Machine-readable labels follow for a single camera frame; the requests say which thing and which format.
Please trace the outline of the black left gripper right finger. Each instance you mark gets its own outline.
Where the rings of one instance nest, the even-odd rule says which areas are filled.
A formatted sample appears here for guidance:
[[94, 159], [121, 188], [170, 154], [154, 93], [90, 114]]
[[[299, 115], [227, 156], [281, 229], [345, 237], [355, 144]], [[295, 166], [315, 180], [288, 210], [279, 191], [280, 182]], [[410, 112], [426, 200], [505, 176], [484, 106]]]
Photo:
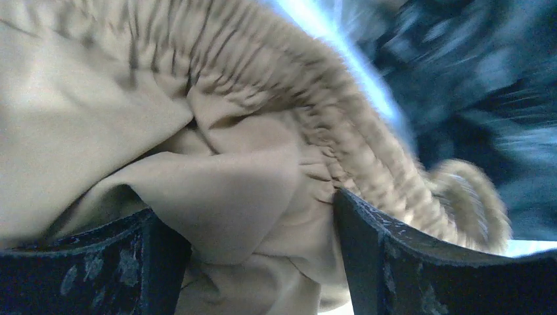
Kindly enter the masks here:
[[334, 216], [356, 314], [555, 314], [556, 252], [490, 255], [422, 233], [347, 190]]

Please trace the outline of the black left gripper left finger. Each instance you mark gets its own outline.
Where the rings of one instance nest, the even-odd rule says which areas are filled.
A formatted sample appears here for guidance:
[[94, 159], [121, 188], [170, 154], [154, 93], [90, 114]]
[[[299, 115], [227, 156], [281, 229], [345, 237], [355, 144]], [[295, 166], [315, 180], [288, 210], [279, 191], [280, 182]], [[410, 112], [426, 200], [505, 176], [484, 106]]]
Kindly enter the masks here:
[[1, 251], [2, 314], [173, 314], [190, 243], [151, 210]]

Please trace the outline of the tan khaki shorts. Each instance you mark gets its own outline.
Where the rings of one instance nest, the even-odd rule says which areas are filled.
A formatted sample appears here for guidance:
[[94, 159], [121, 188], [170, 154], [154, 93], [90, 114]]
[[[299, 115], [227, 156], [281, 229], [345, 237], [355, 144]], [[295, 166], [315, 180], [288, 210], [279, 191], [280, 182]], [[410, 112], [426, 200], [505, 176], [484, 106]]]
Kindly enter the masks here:
[[257, 1], [1, 2], [1, 247], [149, 207], [193, 246], [178, 314], [316, 314], [349, 300], [338, 188], [469, 249], [510, 239], [483, 172], [423, 170]]

